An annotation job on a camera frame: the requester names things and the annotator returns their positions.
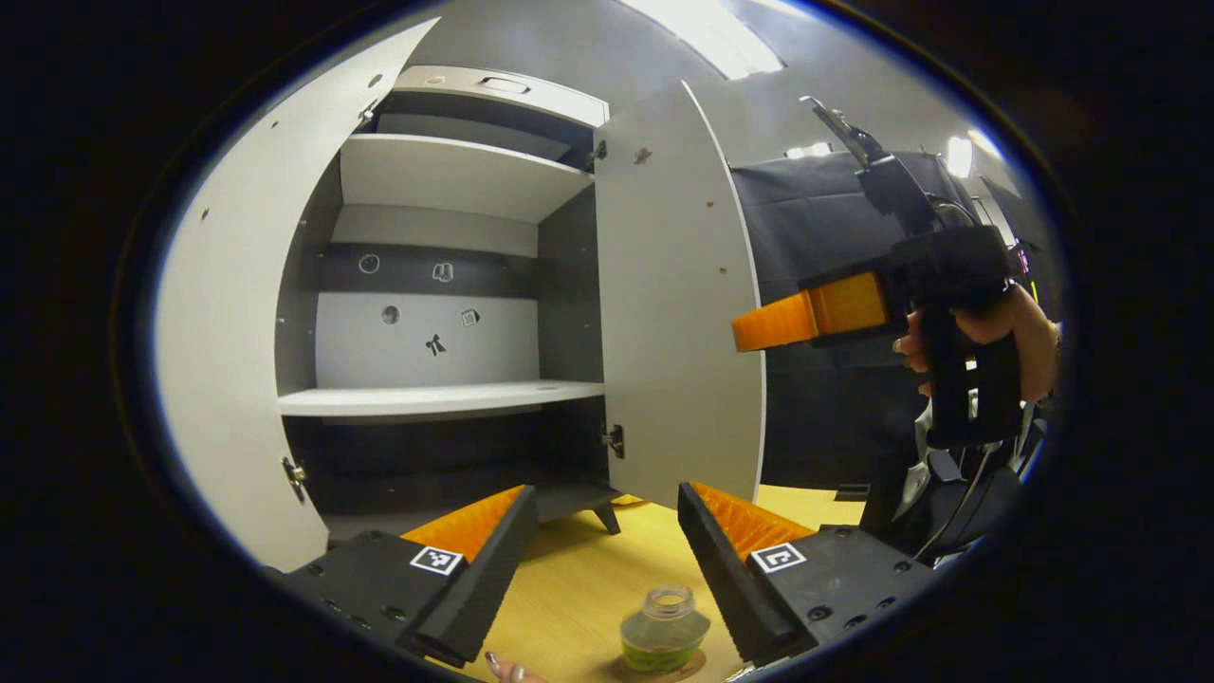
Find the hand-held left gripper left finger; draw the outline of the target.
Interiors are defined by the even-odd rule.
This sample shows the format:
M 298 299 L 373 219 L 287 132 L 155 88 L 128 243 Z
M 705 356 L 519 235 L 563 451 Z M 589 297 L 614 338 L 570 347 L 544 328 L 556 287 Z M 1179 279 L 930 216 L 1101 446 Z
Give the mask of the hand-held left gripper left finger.
M 538 494 L 520 485 L 409 533 L 367 530 L 274 586 L 339 630 L 461 668 L 477 660 L 538 528 Z

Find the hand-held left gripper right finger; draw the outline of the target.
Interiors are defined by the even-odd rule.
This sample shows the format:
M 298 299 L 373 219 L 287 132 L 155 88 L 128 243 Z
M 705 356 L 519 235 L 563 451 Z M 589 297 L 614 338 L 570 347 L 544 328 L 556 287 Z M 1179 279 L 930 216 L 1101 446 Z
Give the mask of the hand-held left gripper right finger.
M 817 530 L 694 480 L 677 518 L 742 661 L 824 650 L 919 601 L 936 574 L 855 525 Z

